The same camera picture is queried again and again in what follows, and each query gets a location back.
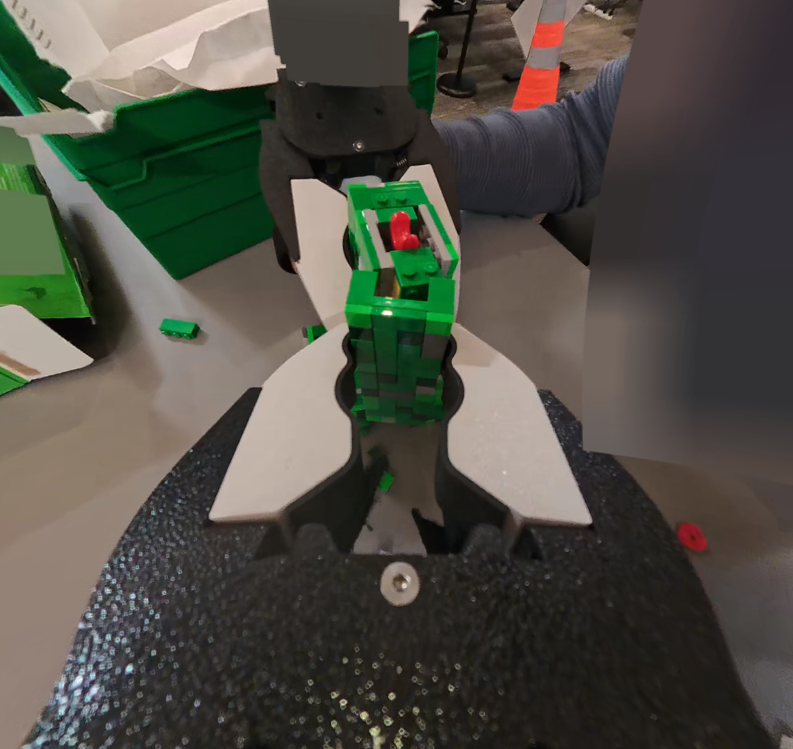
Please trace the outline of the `white paper instruction sheet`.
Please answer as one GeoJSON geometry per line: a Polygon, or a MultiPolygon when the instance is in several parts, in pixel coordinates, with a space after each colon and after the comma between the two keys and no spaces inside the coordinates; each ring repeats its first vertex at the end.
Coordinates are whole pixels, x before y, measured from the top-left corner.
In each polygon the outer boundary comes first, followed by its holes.
{"type": "Polygon", "coordinates": [[[273,47],[268,0],[2,0],[34,54],[66,72],[57,109],[34,93],[33,121],[2,117],[31,138],[104,133],[111,114],[181,90],[224,90],[272,83],[281,62],[273,47]]]}

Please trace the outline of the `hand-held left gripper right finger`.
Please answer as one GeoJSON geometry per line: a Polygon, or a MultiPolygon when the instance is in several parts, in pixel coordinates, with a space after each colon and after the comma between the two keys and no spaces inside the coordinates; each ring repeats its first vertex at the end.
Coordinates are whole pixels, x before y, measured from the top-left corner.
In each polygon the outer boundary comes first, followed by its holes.
{"type": "Polygon", "coordinates": [[[495,528],[509,552],[533,527],[592,526],[589,507],[537,387],[509,358],[453,325],[443,360],[434,474],[450,552],[495,528]]]}

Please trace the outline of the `grey desk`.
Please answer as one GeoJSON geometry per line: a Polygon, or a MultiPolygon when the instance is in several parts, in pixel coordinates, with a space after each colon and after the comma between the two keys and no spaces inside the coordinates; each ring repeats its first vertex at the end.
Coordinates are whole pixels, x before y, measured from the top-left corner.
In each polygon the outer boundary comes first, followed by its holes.
{"type": "MultiPolygon", "coordinates": [[[[93,279],[95,362],[2,398],[2,747],[19,747],[47,704],[138,508],[316,321],[270,241],[173,280],[43,140],[31,147],[93,279]],[[164,318],[202,331],[165,337],[164,318]]],[[[743,683],[770,728],[791,728],[791,486],[620,462],[670,524],[708,537],[691,562],[743,683]]]]}

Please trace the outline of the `orange traffic cone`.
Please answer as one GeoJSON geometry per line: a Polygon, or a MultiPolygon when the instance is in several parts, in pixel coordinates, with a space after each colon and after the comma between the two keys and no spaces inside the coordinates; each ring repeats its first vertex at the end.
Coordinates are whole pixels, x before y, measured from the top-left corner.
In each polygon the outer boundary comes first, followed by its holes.
{"type": "Polygon", "coordinates": [[[567,0],[543,0],[511,109],[524,111],[555,102],[567,0]]]}

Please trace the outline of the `toy brick tower model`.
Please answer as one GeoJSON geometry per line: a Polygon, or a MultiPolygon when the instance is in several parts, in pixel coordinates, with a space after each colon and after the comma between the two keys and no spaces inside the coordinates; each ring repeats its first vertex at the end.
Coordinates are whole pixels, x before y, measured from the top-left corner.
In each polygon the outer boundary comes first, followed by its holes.
{"type": "Polygon", "coordinates": [[[345,318],[354,359],[353,414],[362,424],[425,426],[444,415],[442,366],[453,323],[430,323],[403,300],[403,250],[429,236],[403,213],[403,180],[347,191],[352,267],[345,318]]]}

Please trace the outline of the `green plastic bin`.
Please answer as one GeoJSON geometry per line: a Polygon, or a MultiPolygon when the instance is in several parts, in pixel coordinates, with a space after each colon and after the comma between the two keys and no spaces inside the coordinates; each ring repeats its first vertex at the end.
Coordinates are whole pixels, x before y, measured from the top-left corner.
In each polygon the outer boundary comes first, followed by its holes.
{"type": "MultiPolygon", "coordinates": [[[[411,34],[386,50],[363,37],[336,46],[335,63],[309,41],[297,56],[297,76],[324,77],[324,87],[405,86],[419,109],[431,114],[437,75],[438,35],[411,34]]],[[[271,84],[208,91],[193,89],[112,112],[104,133],[72,138],[42,135],[75,178],[87,182],[154,258],[176,279],[257,245],[272,235],[259,161],[263,119],[274,117],[271,84]]]]}

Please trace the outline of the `person's right forearm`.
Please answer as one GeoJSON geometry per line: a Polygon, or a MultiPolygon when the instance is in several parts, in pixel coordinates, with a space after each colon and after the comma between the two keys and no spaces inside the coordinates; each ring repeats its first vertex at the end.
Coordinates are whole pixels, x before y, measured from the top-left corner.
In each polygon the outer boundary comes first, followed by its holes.
{"type": "Polygon", "coordinates": [[[530,219],[596,198],[628,60],[607,62],[582,91],[536,109],[434,121],[460,209],[530,219]]]}

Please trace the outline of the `green cardboard box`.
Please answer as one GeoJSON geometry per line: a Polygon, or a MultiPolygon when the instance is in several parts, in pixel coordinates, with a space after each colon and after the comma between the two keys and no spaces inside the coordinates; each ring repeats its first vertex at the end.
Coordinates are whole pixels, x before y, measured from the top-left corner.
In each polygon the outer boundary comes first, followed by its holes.
{"type": "Polygon", "coordinates": [[[26,138],[2,126],[1,394],[89,367],[55,328],[94,322],[87,279],[26,138]]]}

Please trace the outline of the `black floor stand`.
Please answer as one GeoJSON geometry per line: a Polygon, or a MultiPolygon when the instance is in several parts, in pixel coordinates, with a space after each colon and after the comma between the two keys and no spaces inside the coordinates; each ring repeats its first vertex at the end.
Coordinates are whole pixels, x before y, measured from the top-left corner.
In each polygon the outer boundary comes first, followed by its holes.
{"type": "Polygon", "coordinates": [[[461,52],[456,71],[449,71],[439,75],[436,82],[436,88],[440,93],[454,99],[470,99],[475,96],[477,92],[476,81],[473,77],[466,75],[465,66],[478,4],[479,0],[470,0],[470,9],[461,42],[461,52]]]}

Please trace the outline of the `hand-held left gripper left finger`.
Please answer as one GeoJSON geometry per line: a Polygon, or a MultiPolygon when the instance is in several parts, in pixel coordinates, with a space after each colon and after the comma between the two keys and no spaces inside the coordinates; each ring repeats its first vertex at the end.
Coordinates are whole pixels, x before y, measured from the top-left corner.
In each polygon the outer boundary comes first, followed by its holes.
{"type": "Polygon", "coordinates": [[[268,525],[276,547],[322,525],[350,552],[373,502],[347,328],[332,328],[264,383],[209,511],[214,525],[268,525]]]}

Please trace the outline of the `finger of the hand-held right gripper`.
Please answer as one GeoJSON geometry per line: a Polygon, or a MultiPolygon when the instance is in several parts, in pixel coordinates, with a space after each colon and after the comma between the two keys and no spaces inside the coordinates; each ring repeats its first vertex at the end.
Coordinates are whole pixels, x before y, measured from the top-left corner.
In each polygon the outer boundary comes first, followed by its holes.
{"type": "Polygon", "coordinates": [[[456,323],[460,293],[460,239],[431,165],[411,166],[403,175],[403,213],[413,212],[429,233],[423,247],[403,250],[403,300],[427,312],[430,323],[456,323]]]}
{"type": "Polygon", "coordinates": [[[327,330],[345,325],[352,267],[343,241],[348,231],[346,196],[317,179],[291,181],[300,257],[294,268],[327,330]]]}

